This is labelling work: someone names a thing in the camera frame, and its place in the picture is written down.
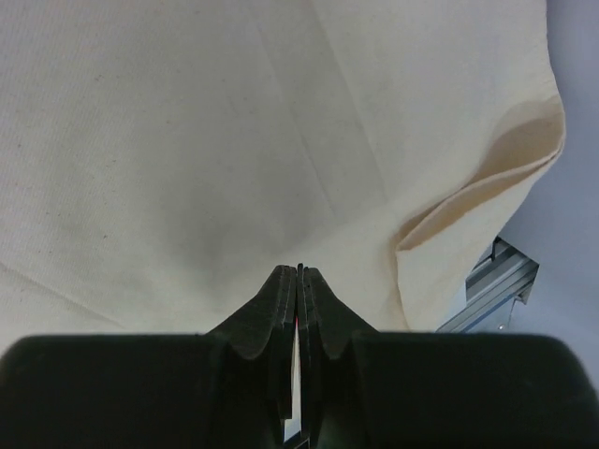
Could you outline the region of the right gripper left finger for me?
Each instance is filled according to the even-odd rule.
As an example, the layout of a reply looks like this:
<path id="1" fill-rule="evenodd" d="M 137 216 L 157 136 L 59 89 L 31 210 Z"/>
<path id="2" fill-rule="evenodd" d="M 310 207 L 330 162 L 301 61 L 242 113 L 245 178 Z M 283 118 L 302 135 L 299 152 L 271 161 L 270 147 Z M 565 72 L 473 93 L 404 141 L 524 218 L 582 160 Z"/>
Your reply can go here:
<path id="1" fill-rule="evenodd" d="M 211 448 L 281 448 L 292 416 L 297 270 L 277 266 L 210 334 L 226 341 Z"/>

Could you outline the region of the beige cloth surgical kit roll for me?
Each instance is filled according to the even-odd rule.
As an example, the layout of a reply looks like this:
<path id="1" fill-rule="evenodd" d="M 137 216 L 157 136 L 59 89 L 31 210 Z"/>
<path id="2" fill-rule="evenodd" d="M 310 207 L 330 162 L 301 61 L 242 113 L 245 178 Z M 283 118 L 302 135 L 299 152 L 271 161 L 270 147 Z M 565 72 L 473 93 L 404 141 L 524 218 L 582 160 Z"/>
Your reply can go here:
<path id="1" fill-rule="evenodd" d="M 298 263 L 434 330 L 563 144 L 543 1 L 5 1 L 1 343 L 204 332 Z"/>

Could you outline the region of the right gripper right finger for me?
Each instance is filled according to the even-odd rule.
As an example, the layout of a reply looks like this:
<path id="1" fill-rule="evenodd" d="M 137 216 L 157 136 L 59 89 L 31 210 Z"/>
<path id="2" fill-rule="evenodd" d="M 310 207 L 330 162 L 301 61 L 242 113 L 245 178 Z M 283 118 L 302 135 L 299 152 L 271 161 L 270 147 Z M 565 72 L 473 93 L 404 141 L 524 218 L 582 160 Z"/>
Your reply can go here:
<path id="1" fill-rule="evenodd" d="M 317 268 L 298 266 L 301 436 L 306 448 L 367 444 L 352 336 L 375 329 L 340 301 Z"/>

